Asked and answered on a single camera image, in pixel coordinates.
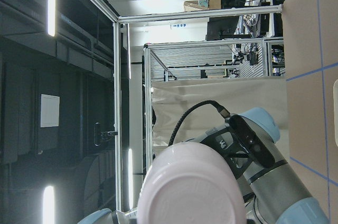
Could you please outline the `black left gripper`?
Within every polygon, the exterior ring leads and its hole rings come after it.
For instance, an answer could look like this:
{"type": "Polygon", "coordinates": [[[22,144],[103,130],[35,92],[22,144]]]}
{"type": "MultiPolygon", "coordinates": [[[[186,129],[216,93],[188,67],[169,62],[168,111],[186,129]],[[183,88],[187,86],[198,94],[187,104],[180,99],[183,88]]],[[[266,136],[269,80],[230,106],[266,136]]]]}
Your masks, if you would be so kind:
{"type": "Polygon", "coordinates": [[[248,152],[239,144],[236,135],[228,126],[214,127],[206,131],[200,136],[200,143],[219,153],[236,179],[240,178],[252,163],[248,152]]]}

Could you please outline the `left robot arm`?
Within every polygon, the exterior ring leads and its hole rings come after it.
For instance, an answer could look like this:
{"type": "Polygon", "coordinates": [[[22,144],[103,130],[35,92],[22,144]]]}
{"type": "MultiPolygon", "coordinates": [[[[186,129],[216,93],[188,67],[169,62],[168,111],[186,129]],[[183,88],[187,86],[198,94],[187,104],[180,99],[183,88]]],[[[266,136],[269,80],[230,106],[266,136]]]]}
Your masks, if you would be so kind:
{"type": "Polygon", "coordinates": [[[83,223],[328,223],[275,143],[263,108],[168,146],[153,160],[135,209],[98,210],[83,223]]]}

